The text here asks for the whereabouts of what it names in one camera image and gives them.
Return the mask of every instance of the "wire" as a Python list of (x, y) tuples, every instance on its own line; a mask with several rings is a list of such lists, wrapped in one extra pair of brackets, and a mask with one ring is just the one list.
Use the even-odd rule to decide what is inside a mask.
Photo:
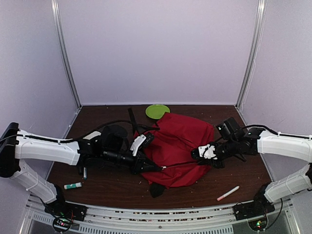
[(268, 130), (270, 133), (273, 133), (273, 134), (275, 134), (275, 135), (278, 135), (278, 133), (277, 133), (276, 131), (272, 130), (271, 128), (268, 128), (268, 127), (265, 126), (265, 125), (260, 125), (260, 124), (247, 125), (247, 126), (241, 127), (240, 129), (251, 128), (251, 127), (264, 128), (264, 129)]
[(283, 199), (281, 199), (281, 209), (278, 212), (278, 215), (276, 216), (275, 220), (273, 221), (273, 223), (270, 224), (270, 226), (268, 226), (267, 228), (265, 228), (265, 230), (269, 229), (271, 226), (273, 226), (273, 224), (277, 221), (278, 217), (281, 215), (283, 210)]
[(11, 136), (8, 136), (8, 137), (5, 137), (5, 138), (1, 139), (0, 142), (5, 141), (5, 140), (7, 140), (7, 139), (9, 139), (11, 137), (21, 137), (21, 136), (22, 136), (21, 134), (11, 135)]
[(57, 217), (57, 216), (54, 214), (54, 212), (50, 210), (50, 207), (47, 206), (47, 204), (45, 204), (41, 198), (39, 198), (39, 199), (40, 199), (40, 201), (42, 202), (43, 206), (44, 206), (44, 207), (46, 208), (46, 210), (48, 211), (48, 213), (54, 217), (54, 220), (53, 220), (53, 222), (52, 222), (52, 227), (53, 227), (53, 229), (54, 229), (56, 232), (59, 233), (60, 231), (57, 230), (57, 229), (54, 227), (54, 225), (55, 225), (55, 224), (58, 224), (58, 222), (61, 221), (62, 223), (65, 223), (65, 224), (70, 225), (70, 227), (68, 227), (67, 229), (62, 230), (61, 233), (64, 233), (64, 232), (68, 231), (68, 230), (71, 228), (71, 226), (73, 225), (73, 223), (74, 223), (74, 213), (73, 213), (73, 211), (71, 211), (71, 213), (72, 213), (71, 220), (69, 220), (68, 218), (65, 218), (65, 217), (63, 217), (63, 216)]
[[(45, 137), (41, 137), (41, 136), (32, 136), (32, 135), (25, 135), (25, 137), (28, 137), (28, 138), (31, 138), (31, 139), (37, 139), (37, 140), (45, 140), (45, 141), (54, 142), (54, 143), (66, 144), (66, 143), (71, 143), (71, 142), (74, 142), (74, 141), (81, 140), (81, 139), (85, 138), (86, 136), (88, 136), (89, 134), (91, 134), (92, 132), (94, 132), (94, 131), (102, 128), (102, 127), (105, 127), (107, 125), (111, 125), (111, 124), (114, 124), (114, 123), (121, 123), (121, 122), (132, 124), (131, 121), (129, 121), (129, 120), (118, 119), (118, 120), (114, 120), (114, 121), (110, 121), (110, 122), (104, 123), (104, 124), (96, 127), (95, 129), (85, 133), (82, 136), (79, 136), (79, 137), (73, 138), (73, 139), (68, 139), (68, 140), (55, 140), (55, 139), (49, 139), (49, 138), (45, 138)], [(149, 129), (149, 131), (150, 130), (159, 130), (160, 129), (160, 128), (149, 127), (149, 126), (144, 125), (144, 124), (138, 124), (138, 126), (143, 128), (143, 129), (146, 129), (146, 130)]]

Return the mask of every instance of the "red cloth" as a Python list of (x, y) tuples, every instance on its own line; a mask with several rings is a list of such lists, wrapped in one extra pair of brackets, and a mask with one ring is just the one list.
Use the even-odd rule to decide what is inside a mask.
[(156, 182), (167, 188), (188, 186), (211, 169), (210, 165), (198, 166), (191, 157), (191, 151), (213, 141), (212, 125), (193, 117), (172, 113), (165, 113), (157, 124), (160, 130), (151, 131), (155, 139), (144, 152), (158, 166), (168, 168), (161, 172), (142, 173), (150, 184)]

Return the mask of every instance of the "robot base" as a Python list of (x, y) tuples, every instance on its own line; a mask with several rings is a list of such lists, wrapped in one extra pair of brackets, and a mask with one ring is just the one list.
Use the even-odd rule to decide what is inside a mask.
[(261, 215), (265, 215), (266, 213), (270, 213), (275, 211), (274, 205), (270, 203), (259, 203), (259, 202), (248, 202), (244, 204), (238, 204), (233, 206), (234, 214), (236, 220), (253, 218)]
[[(77, 205), (77, 204), (72, 204), (72, 203), (66, 203), (68, 210), (73, 211), (73, 215), (74, 215), (74, 220), (77, 221), (84, 221), (84, 218), (87, 214), (87, 207), (86, 206), (82, 206), (82, 205)], [(47, 208), (44, 209), (44, 211), (48, 214), (50, 214), (50, 212), (47, 210)], [(64, 215), (64, 218), (67, 219), (71, 219), (72, 218), (72, 214), (71, 213), (67, 213)]]

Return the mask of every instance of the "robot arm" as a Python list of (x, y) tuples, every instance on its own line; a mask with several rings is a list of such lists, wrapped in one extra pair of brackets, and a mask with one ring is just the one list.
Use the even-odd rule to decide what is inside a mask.
[(294, 157), (308, 162), (301, 170), (279, 181), (263, 185), (254, 196), (254, 202), (263, 212), (263, 207), (288, 195), (312, 188), (312, 136), (296, 136), (277, 133), (265, 126), (252, 127), (248, 131), (230, 118), (217, 126), (225, 142), (210, 142), (192, 151), (192, 157), (199, 164), (210, 164), (224, 168), (224, 160), (235, 156), (245, 160), (243, 155), (276, 154)]
[[(69, 208), (60, 187), (39, 176), (24, 159), (62, 162), (78, 166), (79, 171), (82, 171), (83, 167), (104, 163), (129, 167), (133, 174), (161, 170), (140, 150), (141, 145), (146, 142), (138, 144), (136, 141), (130, 150), (122, 150), (126, 136), (124, 128), (110, 125), (101, 133), (93, 132), (85, 138), (57, 139), (19, 130), (17, 123), (11, 123), (0, 138), (0, 176), (18, 182), (27, 191), (37, 195), (46, 208), (48, 207), (49, 213), (53, 211), (53, 214), (61, 216), (75, 207)], [(145, 139), (151, 141), (150, 135), (146, 135)]]

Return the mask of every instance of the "lavender wall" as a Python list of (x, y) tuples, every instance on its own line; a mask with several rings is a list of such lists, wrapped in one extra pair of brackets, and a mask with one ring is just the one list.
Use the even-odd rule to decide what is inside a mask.
[(82, 104), (235, 104), (257, 1), (62, 0)]
[[(248, 124), (260, 123), (285, 133), (312, 134), (312, 2), (268, 1), (263, 38), (242, 113)], [(264, 156), (281, 179), (306, 165), (298, 159)], [(292, 196), (302, 225), (311, 233), (312, 193)]]
[[(51, 1), (0, 0), (0, 134), (16, 121), (24, 130), (62, 137), (75, 114), (55, 31)], [(50, 162), (31, 166), (46, 176)], [(0, 178), (0, 233), (17, 232), (28, 193)]]

